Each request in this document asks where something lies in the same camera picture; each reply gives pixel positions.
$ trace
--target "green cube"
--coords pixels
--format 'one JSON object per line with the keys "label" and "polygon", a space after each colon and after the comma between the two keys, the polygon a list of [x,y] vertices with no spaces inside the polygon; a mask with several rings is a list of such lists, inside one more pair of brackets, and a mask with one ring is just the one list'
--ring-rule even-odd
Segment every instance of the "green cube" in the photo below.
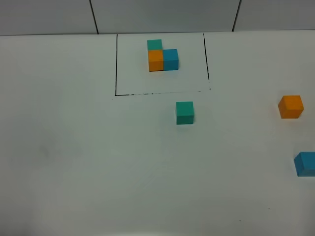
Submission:
{"label": "green cube", "polygon": [[176,124],[193,124],[193,102],[176,102]]}
{"label": "green cube", "polygon": [[163,50],[162,39],[148,40],[148,51]]}

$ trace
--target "black line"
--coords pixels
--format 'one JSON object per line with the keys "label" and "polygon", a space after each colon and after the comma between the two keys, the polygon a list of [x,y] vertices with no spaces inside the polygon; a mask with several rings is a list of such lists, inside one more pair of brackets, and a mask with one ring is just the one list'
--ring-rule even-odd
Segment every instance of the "black line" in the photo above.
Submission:
{"label": "black line", "polygon": [[115,96],[117,95],[117,56],[118,56],[118,34],[116,35],[116,79],[115,79]]}
{"label": "black line", "polygon": [[242,0],[240,0],[240,2],[238,3],[238,8],[237,8],[237,12],[236,12],[236,16],[235,16],[235,20],[234,20],[234,24],[233,24],[232,32],[234,32],[234,29],[235,29],[235,25],[236,25],[236,21],[237,21],[238,13],[239,13],[240,8],[241,8],[241,3],[242,3]]}
{"label": "black line", "polygon": [[98,28],[97,28],[96,19],[95,19],[94,10],[93,10],[93,7],[92,7],[91,0],[90,0],[90,6],[91,6],[92,14],[93,14],[93,19],[94,19],[94,24],[95,24],[96,32],[97,32],[97,34],[99,34],[99,33],[98,33]]}
{"label": "black line", "polygon": [[207,72],[208,72],[208,80],[210,80],[209,78],[209,67],[208,67],[208,59],[207,59],[207,49],[206,49],[206,39],[205,39],[205,34],[203,34],[203,44],[205,45],[205,55],[206,55],[206,63],[207,63]]}
{"label": "black line", "polygon": [[152,93],[139,93],[139,94],[117,94],[115,95],[116,97],[119,96],[135,96],[135,95],[154,95],[154,94],[170,94],[170,93],[184,93],[184,92],[189,92],[189,91],[183,91],[183,92],[152,92]]}

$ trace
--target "cube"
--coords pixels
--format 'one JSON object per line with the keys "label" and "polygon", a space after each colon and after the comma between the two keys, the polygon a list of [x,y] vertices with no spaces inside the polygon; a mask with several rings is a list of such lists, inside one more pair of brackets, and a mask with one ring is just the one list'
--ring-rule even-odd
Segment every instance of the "cube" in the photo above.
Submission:
{"label": "cube", "polygon": [[149,71],[163,70],[163,51],[148,51]]}
{"label": "cube", "polygon": [[299,95],[283,96],[278,104],[282,119],[297,119],[302,114],[304,107]]}
{"label": "cube", "polygon": [[303,151],[294,158],[298,176],[315,177],[315,152]]}
{"label": "cube", "polygon": [[176,124],[193,124],[193,102],[176,102]]}
{"label": "cube", "polygon": [[162,39],[148,40],[148,51],[151,50],[163,50]]}
{"label": "cube", "polygon": [[177,49],[163,50],[164,70],[178,70],[178,53]]}

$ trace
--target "white table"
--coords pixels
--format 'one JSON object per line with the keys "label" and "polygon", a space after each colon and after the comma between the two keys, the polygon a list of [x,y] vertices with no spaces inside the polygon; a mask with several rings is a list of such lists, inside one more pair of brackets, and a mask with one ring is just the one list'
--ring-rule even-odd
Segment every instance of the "white table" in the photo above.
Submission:
{"label": "white table", "polygon": [[[205,42],[207,89],[115,96],[116,35],[0,37],[0,229],[314,235],[315,180],[293,158],[315,149],[315,32]],[[301,95],[298,120],[280,119],[284,94]],[[175,124],[176,101],[195,124]]]}

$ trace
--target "white surface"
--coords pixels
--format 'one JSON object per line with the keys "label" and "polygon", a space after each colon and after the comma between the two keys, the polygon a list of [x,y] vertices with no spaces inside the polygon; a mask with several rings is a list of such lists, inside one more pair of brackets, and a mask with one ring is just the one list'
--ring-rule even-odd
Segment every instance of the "white surface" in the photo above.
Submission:
{"label": "white surface", "polygon": [[232,31],[239,0],[92,0],[99,33]]}
{"label": "white surface", "polygon": [[[0,38],[7,235],[314,235],[293,158],[315,149],[315,32],[209,33],[211,91],[120,97],[115,40]],[[298,120],[277,110],[290,93]]]}
{"label": "white surface", "polygon": [[242,0],[235,25],[235,31],[314,29],[314,0]]}
{"label": "white surface", "polygon": [[96,33],[89,0],[0,0],[0,35]]}
{"label": "white surface", "polygon": [[[177,49],[179,70],[150,72],[147,40]],[[209,90],[202,33],[119,34],[117,95]]]}

